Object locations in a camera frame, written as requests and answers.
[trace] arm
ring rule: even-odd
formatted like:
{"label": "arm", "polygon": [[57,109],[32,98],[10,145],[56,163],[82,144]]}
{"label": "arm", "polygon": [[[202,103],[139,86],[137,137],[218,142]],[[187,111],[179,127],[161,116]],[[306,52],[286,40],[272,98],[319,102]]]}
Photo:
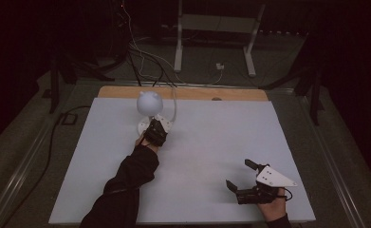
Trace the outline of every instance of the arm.
{"label": "arm", "polygon": [[81,228],[135,227],[139,209],[139,188],[154,178],[158,147],[147,140],[121,163],[117,175],[104,186],[103,194],[83,218]]}
{"label": "arm", "polygon": [[[278,195],[285,194],[284,188],[279,188]],[[262,212],[266,224],[269,228],[291,228],[286,212],[286,199],[276,198],[271,203],[257,204],[259,210]]]}

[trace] cable cord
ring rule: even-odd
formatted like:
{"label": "cable cord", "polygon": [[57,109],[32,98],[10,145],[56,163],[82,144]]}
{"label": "cable cord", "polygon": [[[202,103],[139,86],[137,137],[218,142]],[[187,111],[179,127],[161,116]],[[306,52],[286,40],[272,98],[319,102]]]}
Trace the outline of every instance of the cable cord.
{"label": "cable cord", "polygon": [[126,15],[128,16],[128,27],[129,27],[129,31],[130,31],[130,34],[131,34],[131,38],[132,38],[132,41],[133,41],[133,45],[132,44],[129,44],[132,48],[134,48],[135,50],[137,50],[139,52],[139,55],[140,55],[140,58],[141,58],[141,64],[140,64],[140,69],[138,70],[138,75],[140,76],[143,76],[143,77],[147,77],[147,76],[150,76],[150,75],[142,75],[141,72],[143,71],[143,65],[144,65],[144,60],[145,60],[145,57],[142,55],[143,53],[145,54],[148,54],[149,56],[153,56],[153,57],[157,57],[161,60],[163,60],[164,62],[166,62],[174,71],[174,67],[167,61],[165,60],[164,58],[162,57],[159,57],[157,55],[154,55],[154,54],[151,54],[151,53],[148,53],[148,52],[145,52],[143,50],[141,50],[137,43],[136,43],[136,40],[135,40],[135,37],[134,37],[134,34],[132,32],[132,27],[131,27],[131,22],[132,22],[132,18],[130,16],[130,14],[128,13],[128,11],[126,10],[126,7],[125,7],[125,2],[124,0],[122,0],[122,8],[123,8],[123,11],[126,13]]}
{"label": "cable cord", "polygon": [[215,82],[213,82],[213,83],[209,83],[209,84],[206,84],[205,86],[212,86],[212,85],[214,85],[214,84],[220,82],[221,79],[223,78],[223,71],[224,71],[224,69],[220,69],[220,77],[219,77]]}
{"label": "cable cord", "polygon": [[154,57],[154,56],[152,56],[152,55],[149,55],[149,53],[145,53],[146,55],[148,55],[149,56],[149,58],[150,59],[147,59],[147,60],[149,60],[149,61],[152,61],[153,63],[155,63],[156,65],[158,65],[159,67],[160,67],[160,69],[161,69],[161,74],[160,74],[160,76],[156,79],[156,77],[154,77],[154,76],[149,76],[151,79],[156,79],[156,81],[155,81],[155,83],[153,84],[153,86],[155,86],[160,80],[161,80],[161,78],[165,75],[166,76],[166,78],[167,78],[167,80],[171,83],[171,84],[168,84],[167,82],[165,82],[165,81],[163,81],[164,83],[166,83],[168,86],[170,86],[170,87],[172,87],[172,86],[176,86],[172,81],[171,81],[171,79],[170,79],[170,77],[168,76],[168,74],[167,74],[167,72],[166,72],[166,70],[164,69],[164,67],[161,65],[161,63]]}
{"label": "cable cord", "polygon": [[[172,82],[172,80],[170,79],[170,77],[168,76],[168,74],[167,74],[167,72],[165,71],[165,69],[164,69],[164,67],[162,66],[162,64],[157,60],[157,58],[159,58],[159,59],[161,59],[161,60],[163,60],[163,61],[165,61],[172,69],[174,69],[171,65],[170,65],[170,63],[168,63],[168,61],[167,60],[165,60],[165,59],[163,59],[163,58],[161,58],[161,57],[159,57],[159,56],[157,56],[157,55],[155,55],[155,54],[152,54],[152,53],[149,53],[149,52],[146,52],[146,51],[143,51],[143,50],[138,50],[137,48],[135,48],[135,49],[132,49],[132,50],[134,50],[134,51],[138,51],[138,52],[141,52],[141,53],[143,53],[143,54],[146,54],[147,56],[149,56],[150,58],[152,58],[153,60],[150,60],[150,59],[148,59],[148,60],[150,60],[150,61],[153,61],[155,64],[157,64],[157,65],[159,65],[159,67],[161,68],[161,70],[162,71],[164,71],[164,74],[166,75],[166,77],[167,77],[167,80],[173,85],[173,86],[176,86],[173,82]],[[142,63],[144,64],[144,59],[146,59],[144,56],[142,56],[142,55],[140,55],[140,57],[142,58]],[[141,76],[143,76],[143,77],[152,77],[152,78],[156,78],[155,76],[151,76],[151,75],[141,75]]]}
{"label": "cable cord", "polygon": [[28,199],[28,197],[34,192],[34,190],[37,188],[37,186],[39,185],[39,183],[43,179],[44,175],[46,174],[46,171],[49,168],[50,161],[51,161],[52,145],[53,145],[53,138],[54,138],[55,129],[58,126],[58,124],[61,122],[61,120],[63,119],[63,117],[67,116],[68,114],[70,114],[71,111],[74,111],[76,109],[79,109],[79,108],[89,108],[89,107],[90,106],[77,106],[77,107],[74,107],[74,108],[68,110],[65,113],[61,113],[61,115],[59,116],[58,120],[55,122],[55,124],[53,125],[52,130],[51,130],[51,136],[50,136],[50,141],[49,141],[49,146],[48,146],[48,151],[47,151],[47,158],[46,158],[46,166],[44,167],[44,170],[41,173],[40,178],[34,183],[34,185],[31,187],[31,189],[26,193],[26,195],[20,201],[20,203],[10,213],[10,215],[8,216],[8,218],[5,220],[4,224],[2,225],[2,228],[6,227],[8,225],[8,223],[10,222],[10,220],[13,218],[13,216],[16,214],[16,212],[22,207],[22,205],[26,202],[26,200]]}
{"label": "cable cord", "polygon": [[291,199],[292,199],[292,193],[291,193],[291,192],[290,192],[290,191],[289,191],[288,189],[286,189],[286,188],[285,188],[285,190],[286,190],[286,191],[288,191],[288,192],[289,192],[289,194],[290,194],[290,197],[289,197],[289,198],[286,198],[286,201],[289,201],[289,200],[291,200]]}
{"label": "cable cord", "polygon": [[[172,64],[170,64],[170,62],[168,62],[166,59],[164,59],[164,58],[162,58],[162,57],[160,57],[160,56],[158,56],[158,55],[155,55],[155,54],[152,54],[152,53],[149,53],[149,52],[146,52],[146,51],[144,51],[144,50],[142,50],[141,51],[142,53],[144,53],[144,54],[148,54],[148,55],[150,55],[150,56],[153,56],[153,57],[156,57],[156,58],[158,58],[158,59],[160,59],[160,60],[162,60],[162,61],[164,61],[172,70],[173,70],[173,72],[174,72],[174,66],[172,65]],[[188,83],[185,83],[185,82],[183,82],[182,80],[180,80],[179,78],[178,78],[178,75],[174,72],[174,75],[176,76],[176,79],[177,80],[179,80],[181,83],[183,83],[184,85],[188,85]]]}
{"label": "cable cord", "polygon": [[248,81],[252,86],[258,87],[258,85],[255,84],[249,76],[247,76],[247,75],[245,75],[244,73],[242,73],[241,70],[238,68],[238,66],[235,65],[234,63],[229,62],[229,61],[226,60],[226,61],[223,62],[223,64],[224,64],[224,65],[225,65],[225,64],[230,64],[230,65],[234,66],[234,68],[236,69],[236,71],[237,71],[237,73],[238,73],[239,75],[241,75],[244,79],[246,79],[246,80],[247,80],[247,81]]}
{"label": "cable cord", "polygon": [[[161,64],[160,64],[158,61],[155,61],[154,59],[151,59],[151,57],[146,58],[146,57],[144,57],[144,56],[142,56],[142,55],[139,55],[139,54],[135,53],[134,51],[139,52],[137,49],[133,49],[133,48],[131,48],[131,47],[129,48],[129,53],[130,53],[130,54],[132,54],[132,55],[134,55],[134,56],[136,56],[136,57],[140,57],[141,59],[151,61],[151,62],[155,63],[158,67],[160,67],[160,69],[162,69]],[[139,74],[139,71],[137,72],[137,74],[138,74],[139,76],[141,76],[142,78],[146,78],[146,79],[148,78],[148,79],[151,79],[151,80],[155,80],[155,79],[158,78],[157,76],[153,76],[153,75]]]}
{"label": "cable cord", "polygon": [[160,73],[160,76],[159,77],[155,77],[155,76],[152,76],[152,75],[139,75],[139,73],[138,73],[138,71],[137,71],[137,68],[135,67],[135,64],[134,64],[134,61],[133,61],[133,59],[132,59],[132,56],[129,56],[130,58],[131,58],[131,60],[132,60],[132,63],[129,63],[131,66],[132,66],[132,68],[134,69],[134,73],[135,73],[135,75],[137,76],[137,79],[139,80],[139,77],[140,78],[143,78],[143,79],[145,79],[145,80],[151,80],[151,81],[155,81],[155,83],[156,83],[156,81],[158,81],[158,79],[160,79],[164,74],[163,74],[163,71],[161,71],[161,73]]}
{"label": "cable cord", "polygon": [[141,82],[140,82],[140,78],[139,78],[139,75],[138,75],[138,71],[137,71],[137,68],[135,67],[135,64],[134,64],[134,61],[132,59],[132,56],[131,56],[131,53],[129,52],[128,53],[128,58],[129,58],[129,65],[132,66],[133,70],[134,70],[134,73],[135,73],[135,77],[136,77],[136,80],[138,81],[138,86],[141,86]]}
{"label": "cable cord", "polygon": [[173,119],[171,119],[171,122],[173,123],[176,120],[176,110],[177,110],[177,107],[176,107],[176,88],[171,87],[171,91],[173,92],[173,100],[174,100],[174,117],[173,117]]}

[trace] white tabletop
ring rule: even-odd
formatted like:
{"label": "white tabletop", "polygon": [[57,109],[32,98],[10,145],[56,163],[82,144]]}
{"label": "white tabletop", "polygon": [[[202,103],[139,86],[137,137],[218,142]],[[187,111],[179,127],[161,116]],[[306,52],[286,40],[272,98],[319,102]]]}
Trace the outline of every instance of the white tabletop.
{"label": "white tabletop", "polygon": [[[174,114],[172,100],[161,113]],[[136,99],[96,98],[49,223],[79,223],[138,138]],[[291,221],[314,220],[297,167],[271,102],[178,100],[156,178],[140,189],[139,224],[232,223],[263,220],[256,205],[238,205],[226,186],[255,185],[244,159],[266,164],[297,182],[290,187]]]}

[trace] metal stand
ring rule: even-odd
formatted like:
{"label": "metal stand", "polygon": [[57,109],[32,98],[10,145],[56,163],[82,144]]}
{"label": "metal stand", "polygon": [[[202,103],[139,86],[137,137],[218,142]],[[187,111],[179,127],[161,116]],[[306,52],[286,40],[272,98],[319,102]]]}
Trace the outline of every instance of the metal stand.
{"label": "metal stand", "polygon": [[220,30],[220,31],[231,31],[231,32],[250,32],[250,42],[244,47],[245,62],[247,64],[248,75],[250,77],[256,76],[255,67],[253,65],[253,60],[250,55],[252,51],[253,44],[255,42],[257,33],[259,31],[260,22],[262,19],[263,12],[265,11],[266,5],[261,5],[259,13],[255,18],[254,22],[251,19],[245,18],[231,18],[231,17],[220,17],[218,21],[225,20],[228,24],[227,26],[215,25],[209,27],[214,23],[216,16],[203,16],[203,15],[191,15],[182,13],[182,0],[178,0],[178,25],[177,25],[177,38],[176,38],[176,58],[174,61],[174,71],[179,73],[182,67],[182,30],[183,29],[199,29],[199,30]]}

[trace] white ball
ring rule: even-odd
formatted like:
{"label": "white ball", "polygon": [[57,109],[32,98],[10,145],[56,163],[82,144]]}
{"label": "white ball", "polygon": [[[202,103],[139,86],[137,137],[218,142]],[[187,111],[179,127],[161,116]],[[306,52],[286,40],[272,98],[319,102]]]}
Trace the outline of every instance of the white ball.
{"label": "white ball", "polygon": [[161,96],[154,91],[141,92],[137,107],[138,112],[143,116],[156,116],[162,110]]}

